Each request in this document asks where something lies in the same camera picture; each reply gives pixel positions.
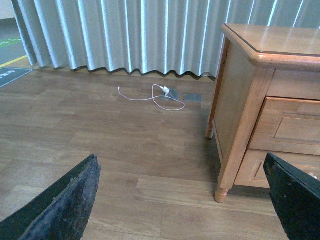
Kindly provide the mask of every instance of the wooden floor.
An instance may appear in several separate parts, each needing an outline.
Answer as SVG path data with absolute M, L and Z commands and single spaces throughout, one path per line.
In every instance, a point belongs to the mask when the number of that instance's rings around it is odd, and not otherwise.
M 118 95 L 120 86 L 148 98 L 152 84 L 203 102 L 164 111 Z M 47 70 L 0 88 L 0 220 L 95 154 L 102 170 L 85 240 L 287 239 L 268 190 L 235 186 L 225 203 L 214 201 L 220 163 L 215 141 L 205 139 L 214 88 Z

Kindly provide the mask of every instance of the white wall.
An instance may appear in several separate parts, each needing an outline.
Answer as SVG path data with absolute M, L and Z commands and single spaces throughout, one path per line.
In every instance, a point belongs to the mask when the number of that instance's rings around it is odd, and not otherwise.
M 0 0 L 0 20 L 12 19 L 15 17 L 11 0 Z

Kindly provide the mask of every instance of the drawer panel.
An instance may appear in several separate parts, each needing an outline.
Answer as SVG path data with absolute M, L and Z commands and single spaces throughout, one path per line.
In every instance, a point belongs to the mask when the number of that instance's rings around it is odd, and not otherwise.
M 267 96 L 320 100 L 320 72 L 277 69 Z
M 320 156 L 276 151 L 273 151 L 272 153 L 305 173 L 312 173 L 320 179 Z M 263 168 L 266 156 L 267 151 L 248 149 L 234 184 L 269 188 Z
M 320 155 L 320 101 L 267 97 L 249 149 Z

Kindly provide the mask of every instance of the pleated curtain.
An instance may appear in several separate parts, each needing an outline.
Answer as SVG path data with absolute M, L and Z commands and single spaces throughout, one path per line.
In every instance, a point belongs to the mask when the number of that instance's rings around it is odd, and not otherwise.
M 217 75 L 224 23 L 320 27 L 319 0 L 12 0 L 32 65 Z

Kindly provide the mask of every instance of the charging cable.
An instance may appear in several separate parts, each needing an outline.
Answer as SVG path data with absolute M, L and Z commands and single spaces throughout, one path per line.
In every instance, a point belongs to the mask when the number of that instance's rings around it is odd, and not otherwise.
M 155 95 L 154 95 L 154 88 L 155 88 L 155 86 L 161 88 L 161 90 L 165 93 L 165 95 L 164 95 L 164 96 L 155 96 Z M 186 106 L 182 101 L 179 101 L 179 100 L 177 100 L 177 99 L 174 99 L 173 96 L 170 94 L 170 89 L 167 88 L 166 86 L 165 86 L 165 87 L 162 87 L 162 86 L 159 86 L 159 85 L 157 85 L 157 84 L 153 84 L 151 91 L 152 91 L 152 97 L 150 97 L 150 98 L 147 98 L 147 99 L 131 99 L 131 98 L 128 98 L 128 97 L 126 97 L 125 95 L 123 95 L 123 94 L 120 92 L 120 87 L 118 86 L 118 93 L 119 93 L 122 97 L 124 97 L 125 99 L 128 99 L 128 100 L 130 100 L 130 101 L 147 101 L 147 100 L 153 100 L 153 102 L 154 102 L 159 108 L 161 108 L 161 109 L 163 109 L 163 110 L 166 110 L 166 111 L 179 111 L 179 110 L 184 109 L 185 106 Z M 174 100 L 174 101 L 176 101 L 176 102 L 178 102 L 178 103 L 181 103 L 181 104 L 183 105 L 183 107 L 178 108 L 178 109 L 167 109 L 167 108 L 164 108 L 164 107 L 160 106 L 160 105 L 155 101 L 156 98 L 172 99 L 172 100 Z

